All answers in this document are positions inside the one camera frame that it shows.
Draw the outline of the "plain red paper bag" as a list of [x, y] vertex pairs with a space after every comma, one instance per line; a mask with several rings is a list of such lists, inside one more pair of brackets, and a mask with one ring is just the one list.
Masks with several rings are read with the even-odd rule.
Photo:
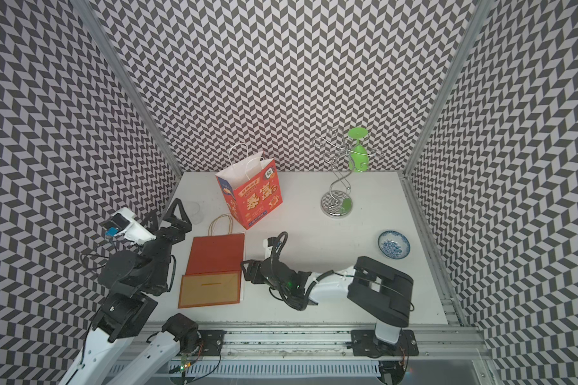
[[240, 303], [245, 235], [233, 227], [232, 216], [223, 214], [210, 223], [207, 235], [193, 239], [179, 309]]

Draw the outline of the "white happy every day bag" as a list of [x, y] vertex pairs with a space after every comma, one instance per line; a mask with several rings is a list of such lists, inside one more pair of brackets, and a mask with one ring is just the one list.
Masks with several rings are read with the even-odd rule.
[[241, 273], [241, 281], [240, 281], [240, 296], [239, 296], [239, 301], [240, 303], [242, 303], [244, 301], [245, 298], [245, 290], [246, 290], [246, 285], [247, 282], [243, 276], [243, 273]]

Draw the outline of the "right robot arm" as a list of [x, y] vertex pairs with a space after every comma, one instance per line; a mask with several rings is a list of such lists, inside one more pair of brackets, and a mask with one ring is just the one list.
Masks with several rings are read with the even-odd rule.
[[254, 285], [266, 285], [272, 297], [295, 311], [306, 311], [326, 300], [347, 299], [376, 319], [373, 330], [352, 332], [355, 356], [380, 359], [400, 356], [406, 362], [418, 354], [414, 333], [408, 330], [414, 311], [414, 279], [373, 258], [360, 256], [347, 269], [324, 273], [296, 271], [280, 261], [288, 240], [282, 232], [263, 242], [266, 258], [241, 262], [242, 275]]

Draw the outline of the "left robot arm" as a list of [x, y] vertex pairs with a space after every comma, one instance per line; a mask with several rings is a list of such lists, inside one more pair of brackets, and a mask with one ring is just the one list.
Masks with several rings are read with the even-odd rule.
[[[123, 237], [137, 246], [108, 259], [98, 281], [109, 291], [92, 317], [83, 346], [64, 374], [62, 384], [102, 384], [110, 369], [141, 333], [157, 307], [157, 297], [170, 292], [175, 277], [174, 245], [192, 229], [183, 203], [175, 199], [163, 216], [165, 227], [146, 229], [133, 211], [118, 210], [103, 222], [110, 238]], [[196, 322], [175, 314], [149, 345], [113, 379], [113, 384], [144, 384], [179, 354], [201, 347]]]

